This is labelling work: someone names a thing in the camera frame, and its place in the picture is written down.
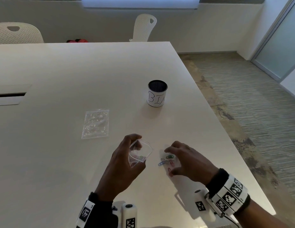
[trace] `bag of clear items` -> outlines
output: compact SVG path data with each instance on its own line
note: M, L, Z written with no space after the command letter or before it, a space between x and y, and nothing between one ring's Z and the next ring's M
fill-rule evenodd
M144 162L153 152L150 143L138 139L130 145L128 160L130 166L135 166L138 162Z
M86 111L82 139L108 136L109 109Z

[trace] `perforated chair back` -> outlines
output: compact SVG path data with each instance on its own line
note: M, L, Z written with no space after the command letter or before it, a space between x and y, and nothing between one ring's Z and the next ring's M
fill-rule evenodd
M20 22L0 23L0 44L44 43L40 31L33 25Z
M152 15L139 15L135 21L134 35L130 42L147 42L156 23L157 19Z

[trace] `black mesh cup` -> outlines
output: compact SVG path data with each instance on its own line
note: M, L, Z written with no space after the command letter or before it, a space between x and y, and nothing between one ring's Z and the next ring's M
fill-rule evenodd
M148 88L148 104L153 107L162 106L168 85L164 81L153 80L148 84Z

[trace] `brown patterned carpet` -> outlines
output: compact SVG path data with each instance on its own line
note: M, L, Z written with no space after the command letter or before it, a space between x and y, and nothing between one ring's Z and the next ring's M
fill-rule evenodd
M228 107L191 60L191 56L182 54L180 58L274 207L276 216L290 227L295 227L295 200L286 186L262 157L237 120L234 119Z

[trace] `qr code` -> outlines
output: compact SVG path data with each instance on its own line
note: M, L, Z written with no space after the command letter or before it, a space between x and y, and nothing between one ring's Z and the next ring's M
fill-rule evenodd
M86 222L86 219L88 218L89 216L89 213L90 213L90 209L87 208L87 207L84 207L81 214L80 214L80 219L83 221L83 222Z
M203 205L203 202L202 202L202 201L200 201L200 202L195 202L195 204L196 204L196 206L197 206L197 208L198 208L199 211L205 211L205 210L206 210L206 208L205 208L205 206Z
M232 184L232 186L230 187L230 191L235 194L236 196L240 196L241 193L242 193L242 190L237 186L235 185L234 183Z
M229 206L232 206L233 203L236 201L236 198L230 192L225 193L225 195L222 197L222 199L226 203L228 203Z
M225 212L229 208L221 199L219 199L215 204L222 212Z
M239 188L243 188L243 185L236 178L234 179L234 182L238 185Z
M135 228L135 218L127 219L127 228Z

